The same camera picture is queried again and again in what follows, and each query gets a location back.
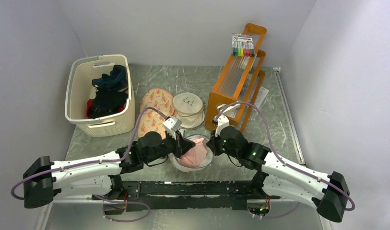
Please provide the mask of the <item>pink bra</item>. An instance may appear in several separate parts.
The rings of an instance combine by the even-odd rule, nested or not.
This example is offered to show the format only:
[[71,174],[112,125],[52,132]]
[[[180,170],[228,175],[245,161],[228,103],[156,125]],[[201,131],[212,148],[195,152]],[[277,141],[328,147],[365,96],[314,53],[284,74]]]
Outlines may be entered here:
[[179,158],[178,163],[191,168],[203,167],[208,155],[204,145],[205,138],[197,137],[190,138],[190,140],[194,141],[196,146],[190,149],[182,158]]

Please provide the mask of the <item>white mesh laundry bag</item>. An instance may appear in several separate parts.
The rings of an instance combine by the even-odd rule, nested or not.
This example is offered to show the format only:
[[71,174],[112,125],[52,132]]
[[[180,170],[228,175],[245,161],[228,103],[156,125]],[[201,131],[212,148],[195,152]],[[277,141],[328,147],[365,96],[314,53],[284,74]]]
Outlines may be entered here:
[[187,137],[195,143],[195,146],[188,150],[181,158],[174,154],[169,154],[172,164],[182,172],[199,171],[208,167],[213,161],[213,152],[206,143],[210,140],[208,137],[200,134],[194,134]]

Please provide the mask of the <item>dark blue bra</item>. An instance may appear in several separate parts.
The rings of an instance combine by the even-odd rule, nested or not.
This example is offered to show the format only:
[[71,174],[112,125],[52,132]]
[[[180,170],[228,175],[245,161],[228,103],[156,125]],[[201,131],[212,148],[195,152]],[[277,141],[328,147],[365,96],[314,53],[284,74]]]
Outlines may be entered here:
[[92,86],[98,91],[109,92],[123,89],[127,83],[126,68],[122,65],[114,65],[109,74],[102,74],[101,78],[92,80]]

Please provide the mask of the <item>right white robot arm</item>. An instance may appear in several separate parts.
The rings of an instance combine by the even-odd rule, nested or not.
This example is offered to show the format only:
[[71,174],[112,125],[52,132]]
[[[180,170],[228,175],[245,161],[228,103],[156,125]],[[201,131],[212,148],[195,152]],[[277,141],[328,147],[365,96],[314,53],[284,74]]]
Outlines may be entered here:
[[233,126],[212,131],[207,146],[215,156],[226,154],[240,166],[256,170],[250,186],[255,198],[285,196],[314,208],[329,221],[342,221],[350,191],[341,173],[316,172],[276,156],[270,148],[247,141]]

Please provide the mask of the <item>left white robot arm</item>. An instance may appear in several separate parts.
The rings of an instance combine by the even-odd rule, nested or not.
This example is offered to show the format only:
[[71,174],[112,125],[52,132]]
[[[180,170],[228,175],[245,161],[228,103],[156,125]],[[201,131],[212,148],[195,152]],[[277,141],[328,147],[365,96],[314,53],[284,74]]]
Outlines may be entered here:
[[110,153],[75,161],[51,161],[49,156],[39,157],[23,173],[24,207],[45,206],[55,198],[81,195],[122,197],[124,185],[119,175],[143,169],[169,154],[183,156],[195,142],[176,131],[165,138],[151,131],[125,147]]

